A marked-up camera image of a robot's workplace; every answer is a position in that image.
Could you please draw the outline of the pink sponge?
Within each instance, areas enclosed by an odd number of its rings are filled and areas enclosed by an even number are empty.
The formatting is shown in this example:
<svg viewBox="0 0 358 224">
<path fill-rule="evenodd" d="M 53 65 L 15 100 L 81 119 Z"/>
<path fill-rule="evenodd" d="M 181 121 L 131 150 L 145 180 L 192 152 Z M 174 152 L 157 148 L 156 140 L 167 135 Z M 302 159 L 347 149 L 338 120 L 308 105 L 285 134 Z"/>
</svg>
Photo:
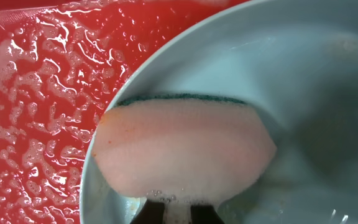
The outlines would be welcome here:
<svg viewBox="0 0 358 224">
<path fill-rule="evenodd" d="M 254 184 L 276 150 L 251 106 L 173 95 L 126 100 L 108 110 L 91 155 L 121 195 L 219 205 Z"/>
</svg>

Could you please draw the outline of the mint plate with orange stain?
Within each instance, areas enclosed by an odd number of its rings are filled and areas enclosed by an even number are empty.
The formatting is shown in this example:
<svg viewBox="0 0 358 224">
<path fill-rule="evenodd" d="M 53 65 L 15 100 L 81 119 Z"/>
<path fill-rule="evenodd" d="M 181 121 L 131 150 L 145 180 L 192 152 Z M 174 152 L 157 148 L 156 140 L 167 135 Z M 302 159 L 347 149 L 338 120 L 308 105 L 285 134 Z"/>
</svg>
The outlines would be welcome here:
<svg viewBox="0 0 358 224">
<path fill-rule="evenodd" d="M 358 0 L 250 1 L 147 59 L 114 101 L 199 93 L 257 108 L 278 146 L 226 223 L 358 223 Z"/>
</svg>

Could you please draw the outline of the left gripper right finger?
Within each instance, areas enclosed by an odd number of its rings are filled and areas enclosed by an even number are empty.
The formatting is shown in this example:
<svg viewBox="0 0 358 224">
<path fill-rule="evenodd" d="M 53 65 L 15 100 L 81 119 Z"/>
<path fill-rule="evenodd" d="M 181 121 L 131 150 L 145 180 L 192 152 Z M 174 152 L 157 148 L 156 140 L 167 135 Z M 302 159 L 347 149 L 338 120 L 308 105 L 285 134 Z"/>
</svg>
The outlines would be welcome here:
<svg viewBox="0 0 358 224">
<path fill-rule="evenodd" d="M 192 224 L 224 224 L 212 205 L 192 205 Z"/>
</svg>

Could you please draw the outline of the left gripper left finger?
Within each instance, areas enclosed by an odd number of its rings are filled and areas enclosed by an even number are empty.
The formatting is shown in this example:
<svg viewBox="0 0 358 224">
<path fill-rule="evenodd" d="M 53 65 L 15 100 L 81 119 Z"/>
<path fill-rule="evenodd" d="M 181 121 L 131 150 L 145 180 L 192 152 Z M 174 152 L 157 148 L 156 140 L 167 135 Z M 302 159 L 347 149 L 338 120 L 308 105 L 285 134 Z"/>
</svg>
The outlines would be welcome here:
<svg viewBox="0 0 358 224">
<path fill-rule="evenodd" d="M 131 224 L 164 224 L 165 204 L 146 200 L 140 212 L 132 219 Z"/>
</svg>

